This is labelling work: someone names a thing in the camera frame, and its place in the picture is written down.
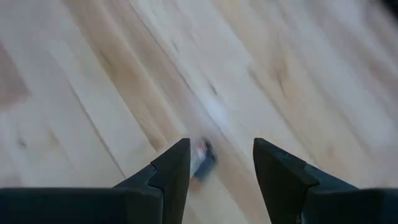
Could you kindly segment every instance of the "blurred object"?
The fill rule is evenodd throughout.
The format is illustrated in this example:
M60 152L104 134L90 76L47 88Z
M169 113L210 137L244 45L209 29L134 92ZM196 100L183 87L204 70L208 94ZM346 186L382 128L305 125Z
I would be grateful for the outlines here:
M255 139L254 166L273 224L397 223L397 189L357 189Z
M191 148L191 187L198 190L209 173L214 169L217 159L213 146L207 138L200 138Z

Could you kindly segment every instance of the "small object on floor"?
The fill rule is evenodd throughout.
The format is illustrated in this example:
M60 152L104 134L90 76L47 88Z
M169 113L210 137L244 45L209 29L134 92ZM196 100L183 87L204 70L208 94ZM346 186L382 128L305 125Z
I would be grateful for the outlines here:
M211 142L201 138L191 147L191 186L197 189L198 186L208 177L217 162Z

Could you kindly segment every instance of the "hardwood floor plank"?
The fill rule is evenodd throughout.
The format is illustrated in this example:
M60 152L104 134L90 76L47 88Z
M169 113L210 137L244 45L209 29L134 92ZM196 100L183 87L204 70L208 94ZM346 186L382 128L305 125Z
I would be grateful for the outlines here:
M18 1L14 10L0 7L0 39L25 84L37 99L54 136L65 149L84 186L110 187L123 180L76 98L67 76L44 48L38 32L49 26L37 18L51 4ZM29 21L39 22L40 27Z
M367 175L373 172L369 156L328 98L319 94L319 87L279 28L285 26L277 20L283 18L278 4L259 4L262 6L256 6L266 16L257 15L248 2L215 1L253 56L249 76L271 99L316 165L357 185L376 183L377 178ZM352 163L353 157L361 162Z
M0 188L23 186L15 161L6 150L6 140L0 131Z
M40 105L28 98L0 114L2 152L19 174L8 185L78 187L83 185L58 137L46 122Z
M182 217L182 223L184 224L201 224L198 217L196 216L193 208L187 203L184 208L184 216Z
M364 66L360 66L360 63L355 63L354 61L357 60L344 60L344 57L339 53L339 47L335 46L336 43L327 38L328 35L322 31L322 26L317 25L314 15L306 10L304 2L301 2L303 3L302 5L300 2L290 1L281 1L281 3L280 7L284 14L289 17L285 20L289 31L285 34L294 46L295 54L300 57L311 79L318 85L319 92L324 98L328 99L330 106L346 122L360 143L361 150L372 161L371 164L376 173L371 176L376 178L377 181L366 184L366 186L392 184L395 182L393 179L396 179L396 176L392 177L391 174L387 174L388 171L381 161L386 161L387 157L393 157L396 154L393 149L397 145L395 138L397 128L394 119L389 116L389 113L381 105L382 101L378 101L375 92L369 86L364 85L367 72L363 68L366 69L366 66L364 64ZM355 28L352 29L353 32L365 35L363 31L367 28L358 23L363 8L357 3L353 1L345 6L343 2L336 1L335 5L330 7L330 9L337 10L340 13L335 14L335 18L346 20L348 24L356 24L354 25ZM351 8L350 11L352 13L348 13L346 11L347 8ZM330 15L326 9L323 10L323 13L325 16ZM334 20L330 20L330 22L334 24L330 27L331 29L337 29L338 26L343 25L335 23ZM339 41L346 44L351 42L351 45L355 47L355 43L352 42L353 39L350 36L347 36L342 31L337 32L341 34ZM377 45L372 40L374 35L366 33L366 36L358 38L358 41L366 42L367 45L373 45L373 47ZM353 50L348 55L352 55L353 58L358 58L358 60L363 60L363 53L359 54L356 50Z
M64 3L153 148L163 149L180 138L183 127L128 44L125 30L120 28L120 6L95 0Z
M0 111L3 111L27 98L30 93L1 42L0 57Z
M53 20L59 24L47 30L60 34L47 40L47 50L65 71L124 175L135 174L156 158L154 148L61 4Z
M210 175L197 193L188 193L189 205L202 223L248 223L216 175Z

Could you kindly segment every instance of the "wooden floor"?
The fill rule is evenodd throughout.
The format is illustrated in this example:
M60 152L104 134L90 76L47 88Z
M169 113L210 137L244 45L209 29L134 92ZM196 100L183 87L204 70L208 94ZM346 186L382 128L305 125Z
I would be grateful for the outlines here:
M377 1L0 1L0 187L110 187L195 136L184 223L269 223L255 137L398 187L397 39Z

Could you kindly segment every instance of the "wood grain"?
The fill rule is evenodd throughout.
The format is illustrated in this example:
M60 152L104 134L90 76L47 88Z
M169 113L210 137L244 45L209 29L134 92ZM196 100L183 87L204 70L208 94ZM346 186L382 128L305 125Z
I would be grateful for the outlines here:
M206 136L184 223L270 223L255 137L398 187L397 37L377 1L3 1L0 186L112 186Z

